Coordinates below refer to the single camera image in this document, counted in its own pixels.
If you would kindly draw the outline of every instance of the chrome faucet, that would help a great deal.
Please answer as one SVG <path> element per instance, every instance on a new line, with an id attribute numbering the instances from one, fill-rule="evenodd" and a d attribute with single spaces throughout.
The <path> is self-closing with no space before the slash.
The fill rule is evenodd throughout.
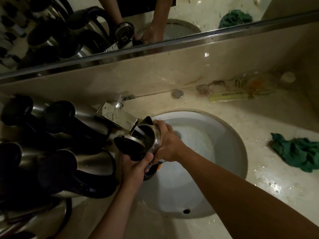
<path id="1" fill-rule="evenodd" d="M 122 96 L 121 94 L 117 94 L 114 96 L 113 100 L 108 103 L 105 102 L 102 104 L 97 113 L 109 121 L 111 121 L 114 125 L 116 125 L 119 129 L 124 129 L 128 132 L 133 132 L 139 120 L 137 117 L 122 111 L 125 101 L 135 99 L 133 94 Z"/>

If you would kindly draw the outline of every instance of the sink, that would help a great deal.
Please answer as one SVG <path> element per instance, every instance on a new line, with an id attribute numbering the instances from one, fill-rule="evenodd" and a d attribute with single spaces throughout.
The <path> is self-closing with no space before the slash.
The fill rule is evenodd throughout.
<path id="1" fill-rule="evenodd" d="M 208 113 L 180 111 L 153 117 L 170 124 L 181 140 L 206 159 L 245 179 L 245 146 L 226 122 Z M 164 216 L 201 218 L 214 212 L 192 177 L 178 162 L 164 162 L 154 177 L 144 181 L 138 201 Z"/>

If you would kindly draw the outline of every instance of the green cloth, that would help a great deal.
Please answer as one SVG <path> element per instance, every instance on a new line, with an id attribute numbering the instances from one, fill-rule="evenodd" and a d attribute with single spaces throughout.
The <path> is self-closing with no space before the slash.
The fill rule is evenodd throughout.
<path id="1" fill-rule="evenodd" d="M 305 172 L 319 169 L 319 142 L 307 138 L 294 138 L 287 141 L 278 133 L 271 133 L 273 143 L 270 147 L 290 166 Z"/>
<path id="2" fill-rule="evenodd" d="M 250 14 L 245 14 L 240 10 L 233 10 L 222 17 L 218 28 L 232 27 L 239 24 L 251 23 L 252 21 L 253 17 Z"/>

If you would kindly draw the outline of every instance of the person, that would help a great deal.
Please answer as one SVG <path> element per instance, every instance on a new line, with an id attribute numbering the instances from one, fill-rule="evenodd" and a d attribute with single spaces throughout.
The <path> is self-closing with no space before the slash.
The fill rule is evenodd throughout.
<path id="1" fill-rule="evenodd" d="M 122 158 L 122 183 L 89 239 L 122 239 L 130 207 L 143 182 L 144 169 L 160 159 L 179 162 L 214 208 L 233 239 L 319 238 L 319 227 L 262 189 L 219 167 L 187 147 L 173 128 L 155 121 L 161 144 L 155 156 L 140 162 Z"/>
<path id="2" fill-rule="evenodd" d="M 110 15 L 115 25 L 123 22 L 117 0 L 99 0 L 99 2 L 106 10 L 106 12 Z M 156 1 L 154 16 L 151 25 L 145 30 L 141 37 L 141 39 L 145 43 L 155 43 L 163 41 L 167 18 L 172 3 L 173 0 Z"/>

